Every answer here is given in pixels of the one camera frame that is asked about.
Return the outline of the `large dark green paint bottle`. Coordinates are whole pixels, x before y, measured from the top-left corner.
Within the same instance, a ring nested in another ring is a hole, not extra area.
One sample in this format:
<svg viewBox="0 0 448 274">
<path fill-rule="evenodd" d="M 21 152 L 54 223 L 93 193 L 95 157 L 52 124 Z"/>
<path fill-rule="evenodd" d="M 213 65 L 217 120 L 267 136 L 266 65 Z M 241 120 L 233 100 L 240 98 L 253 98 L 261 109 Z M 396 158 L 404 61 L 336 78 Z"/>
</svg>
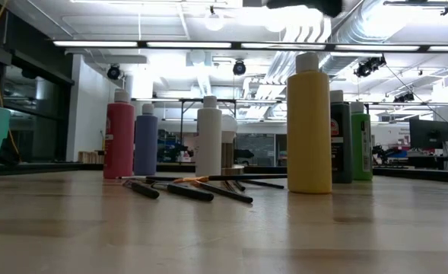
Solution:
<svg viewBox="0 0 448 274">
<path fill-rule="evenodd" d="M 332 182 L 352 183 L 351 106 L 342 90 L 330 91 Z"/>
</svg>

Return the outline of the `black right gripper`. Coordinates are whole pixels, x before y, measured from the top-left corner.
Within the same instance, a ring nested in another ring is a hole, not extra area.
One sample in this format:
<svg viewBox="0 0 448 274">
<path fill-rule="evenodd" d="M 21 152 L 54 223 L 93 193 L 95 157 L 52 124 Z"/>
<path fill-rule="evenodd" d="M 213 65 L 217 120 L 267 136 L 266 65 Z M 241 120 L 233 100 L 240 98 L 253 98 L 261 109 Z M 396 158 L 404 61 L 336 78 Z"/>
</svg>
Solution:
<svg viewBox="0 0 448 274">
<path fill-rule="evenodd" d="M 342 0 L 265 0 L 265 6 L 270 9 L 301 5 L 307 8 L 315 8 L 331 18 L 335 18 L 342 13 Z"/>
</svg>

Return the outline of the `large blue paint bottle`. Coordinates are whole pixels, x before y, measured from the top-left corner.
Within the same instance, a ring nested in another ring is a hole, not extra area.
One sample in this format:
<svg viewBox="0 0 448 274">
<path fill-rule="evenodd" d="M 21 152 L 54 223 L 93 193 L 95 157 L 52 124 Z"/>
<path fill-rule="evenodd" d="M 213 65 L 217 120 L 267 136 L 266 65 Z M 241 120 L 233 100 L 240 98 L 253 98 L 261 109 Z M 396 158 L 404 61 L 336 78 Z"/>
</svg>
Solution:
<svg viewBox="0 0 448 274">
<path fill-rule="evenodd" d="M 143 104 L 135 121 L 134 175 L 151 176 L 157 169 L 158 118 L 153 104 Z"/>
</svg>

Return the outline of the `long LED light bar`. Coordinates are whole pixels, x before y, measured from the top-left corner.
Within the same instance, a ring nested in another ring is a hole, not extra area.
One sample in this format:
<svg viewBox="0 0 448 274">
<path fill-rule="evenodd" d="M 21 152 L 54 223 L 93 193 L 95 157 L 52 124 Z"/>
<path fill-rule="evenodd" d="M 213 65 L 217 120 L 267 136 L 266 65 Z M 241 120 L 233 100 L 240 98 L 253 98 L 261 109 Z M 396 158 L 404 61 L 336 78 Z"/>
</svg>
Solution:
<svg viewBox="0 0 448 274">
<path fill-rule="evenodd" d="M 227 42 L 176 40 L 55 40 L 55 46 L 81 49 L 228 49 L 256 51 L 314 51 L 328 53 L 418 53 L 447 54 L 448 44 L 344 44 Z"/>
</svg>

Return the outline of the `large yellow paint bottle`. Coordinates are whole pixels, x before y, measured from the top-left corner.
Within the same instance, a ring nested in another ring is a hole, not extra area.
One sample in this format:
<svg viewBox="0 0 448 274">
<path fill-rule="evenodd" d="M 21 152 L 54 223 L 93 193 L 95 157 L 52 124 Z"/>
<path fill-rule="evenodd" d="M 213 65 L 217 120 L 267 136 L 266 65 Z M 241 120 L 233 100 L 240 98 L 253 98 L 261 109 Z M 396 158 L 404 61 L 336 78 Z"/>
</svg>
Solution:
<svg viewBox="0 0 448 274">
<path fill-rule="evenodd" d="M 332 156 L 328 75 L 315 53 L 296 56 L 287 80 L 288 189 L 293 193 L 330 194 Z"/>
</svg>

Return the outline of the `stack of wooden blocks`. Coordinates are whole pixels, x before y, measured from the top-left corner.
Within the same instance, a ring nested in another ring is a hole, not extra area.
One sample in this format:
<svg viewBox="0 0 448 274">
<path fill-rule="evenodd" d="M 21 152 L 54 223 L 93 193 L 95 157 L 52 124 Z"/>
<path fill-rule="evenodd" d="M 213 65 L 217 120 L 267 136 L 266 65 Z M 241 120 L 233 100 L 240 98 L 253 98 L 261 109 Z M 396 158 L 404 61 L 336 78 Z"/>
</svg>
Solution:
<svg viewBox="0 0 448 274">
<path fill-rule="evenodd" d="M 79 151 L 78 162 L 82 164 L 103 164 L 104 156 L 104 151 Z"/>
</svg>

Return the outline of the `large white paint bottle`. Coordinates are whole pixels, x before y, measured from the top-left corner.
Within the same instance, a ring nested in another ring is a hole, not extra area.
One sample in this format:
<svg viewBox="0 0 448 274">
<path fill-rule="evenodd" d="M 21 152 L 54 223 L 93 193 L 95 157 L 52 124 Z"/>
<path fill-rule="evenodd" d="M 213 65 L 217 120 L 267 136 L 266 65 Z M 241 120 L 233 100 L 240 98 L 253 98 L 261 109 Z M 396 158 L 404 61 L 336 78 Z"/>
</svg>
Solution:
<svg viewBox="0 0 448 274">
<path fill-rule="evenodd" d="M 197 112 L 197 140 L 195 147 L 195 175 L 221 174 L 222 111 L 216 96 L 205 96 L 203 107 Z"/>
</svg>

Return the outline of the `large red paint bottle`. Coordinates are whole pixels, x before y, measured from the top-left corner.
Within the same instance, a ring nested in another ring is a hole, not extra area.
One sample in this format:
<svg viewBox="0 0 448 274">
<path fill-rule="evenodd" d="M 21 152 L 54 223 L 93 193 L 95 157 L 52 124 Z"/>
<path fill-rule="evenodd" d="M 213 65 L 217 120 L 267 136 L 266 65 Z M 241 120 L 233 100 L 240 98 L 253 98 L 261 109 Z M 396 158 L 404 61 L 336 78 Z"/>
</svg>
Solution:
<svg viewBox="0 0 448 274">
<path fill-rule="evenodd" d="M 133 172 L 135 107 L 123 89 L 116 89 L 107 105 L 103 178 L 129 177 Z"/>
</svg>

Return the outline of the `large light green paint bottle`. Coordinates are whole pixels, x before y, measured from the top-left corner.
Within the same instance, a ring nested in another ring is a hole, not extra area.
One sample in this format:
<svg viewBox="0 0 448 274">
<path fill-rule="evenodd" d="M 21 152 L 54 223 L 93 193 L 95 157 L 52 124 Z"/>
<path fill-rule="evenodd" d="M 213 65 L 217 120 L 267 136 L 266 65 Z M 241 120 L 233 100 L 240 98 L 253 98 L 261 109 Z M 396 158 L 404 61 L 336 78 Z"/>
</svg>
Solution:
<svg viewBox="0 0 448 274">
<path fill-rule="evenodd" d="M 364 103 L 351 103 L 351 134 L 353 180 L 373 179 L 370 115 L 364 112 Z"/>
</svg>

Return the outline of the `black background table frame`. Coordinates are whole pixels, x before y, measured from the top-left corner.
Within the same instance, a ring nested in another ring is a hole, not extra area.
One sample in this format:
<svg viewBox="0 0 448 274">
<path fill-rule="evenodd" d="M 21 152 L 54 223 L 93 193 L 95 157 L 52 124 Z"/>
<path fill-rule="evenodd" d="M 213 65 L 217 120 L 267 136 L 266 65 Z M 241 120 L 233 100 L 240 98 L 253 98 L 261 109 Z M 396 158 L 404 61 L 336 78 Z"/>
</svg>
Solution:
<svg viewBox="0 0 448 274">
<path fill-rule="evenodd" d="M 191 108 L 195 103 L 202 103 L 202 98 L 180 98 L 180 144 L 183 145 L 183 123 L 186 121 L 184 118 L 185 112 Z M 244 100 L 244 99 L 217 99 L 217 102 L 223 105 L 227 103 L 233 104 L 234 108 L 230 108 L 231 114 L 237 116 L 237 105 L 238 104 L 249 104 L 249 105 L 271 105 L 284 104 L 283 100 Z"/>
</svg>

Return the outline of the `black computer monitor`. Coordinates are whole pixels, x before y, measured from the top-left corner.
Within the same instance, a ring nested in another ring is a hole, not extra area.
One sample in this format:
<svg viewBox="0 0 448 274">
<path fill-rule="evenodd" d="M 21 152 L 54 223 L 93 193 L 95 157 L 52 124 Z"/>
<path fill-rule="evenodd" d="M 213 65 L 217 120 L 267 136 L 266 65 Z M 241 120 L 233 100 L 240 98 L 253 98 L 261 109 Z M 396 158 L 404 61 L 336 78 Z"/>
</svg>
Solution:
<svg viewBox="0 0 448 274">
<path fill-rule="evenodd" d="M 448 142 L 448 122 L 409 120 L 410 146 L 420 149 L 442 149 Z"/>
</svg>

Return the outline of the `black aluminium table frame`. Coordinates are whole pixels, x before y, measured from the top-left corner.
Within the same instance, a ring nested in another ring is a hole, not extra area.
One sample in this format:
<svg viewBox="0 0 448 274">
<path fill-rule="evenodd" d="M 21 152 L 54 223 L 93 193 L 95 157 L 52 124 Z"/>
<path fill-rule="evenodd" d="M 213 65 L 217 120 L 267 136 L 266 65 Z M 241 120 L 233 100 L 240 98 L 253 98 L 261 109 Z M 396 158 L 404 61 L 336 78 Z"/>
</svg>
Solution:
<svg viewBox="0 0 448 274">
<path fill-rule="evenodd" d="M 18 164 L 15 166 L 0 165 L 0 176 L 102 169 L 102 164 L 81 163 L 34 163 Z M 250 166 L 243 168 L 243 172 L 245 174 L 284 174 L 286 171 L 286 167 Z M 192 165 L 159 164 L 157 166 L 157 172 L 194 173 L 195 167 Z M 413 180 L 432 180 L 448 183 L 448 171 L 445 170 L 415 170 L 375 167 L 373 169 L 373 175 L 383 177 L 398 177 Z"/>
</svg>

